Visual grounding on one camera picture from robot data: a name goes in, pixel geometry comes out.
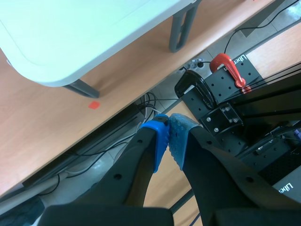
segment white table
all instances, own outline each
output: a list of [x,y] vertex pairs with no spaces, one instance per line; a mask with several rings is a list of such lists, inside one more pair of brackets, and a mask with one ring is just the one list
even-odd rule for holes
[[25,78],[98,97],[80,77],[192,2],[1,1],[0,47]]

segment light blue gripper pad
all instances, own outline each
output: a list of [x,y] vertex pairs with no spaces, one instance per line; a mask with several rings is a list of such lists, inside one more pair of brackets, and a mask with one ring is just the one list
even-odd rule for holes
[[169,151],[179,165],[180,170],[183,170],[188,133],[200,124],[185,115],[174,113],[169,117],[169,125]]

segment table leg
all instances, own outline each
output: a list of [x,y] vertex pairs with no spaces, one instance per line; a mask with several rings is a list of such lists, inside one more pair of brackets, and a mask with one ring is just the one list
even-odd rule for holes
[[175,53],[185,45],[200,2],[201,0],[196,0],[173,15],[173,24],[169,39],[169,50],[171,52]]
[[78,79],[75,82],[63,86],[66,89],[69,89],[73,92],[76,92],[78,94],[81,94],[82,96],[85,97],[90,97],[90,98],[98,98],[99,97],[99,92],[92,88],[91,86],[89,86],[88,84],[86,84],[85,82],[83,82],[82,80]]

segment small red square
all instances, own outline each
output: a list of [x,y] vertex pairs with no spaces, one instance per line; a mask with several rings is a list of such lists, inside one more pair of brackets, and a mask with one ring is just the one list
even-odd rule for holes
[[100,103],[97,101],[93,101],[92,103],[90,103],[89,108],[91,109],[97,109],[100,106]]

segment wooden desk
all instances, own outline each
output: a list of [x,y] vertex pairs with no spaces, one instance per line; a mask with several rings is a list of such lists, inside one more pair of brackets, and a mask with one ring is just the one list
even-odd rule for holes
[[[300,47],[297,47],[300,41],[301,23],[253,50],[247,57],[262,77],[267,77],[301,61]],[[196,121],[184,102],[177,104],[167,115],[172,113],[181,113]],[[158,172],[150,180],[144,205],[170,208],[190,189],[187,178],[167,150]],[[174,214],[174,223],[187,226],[198,213],[197,202],[192,197]],[[195,225],[201,225],[201,219]]]
[[169,18],[82,79],[100,91],[92,99],[43,87],[12,69],[0,52],[0,195],[61,155],[273,0],[203,0],[187,44],[168,50]]

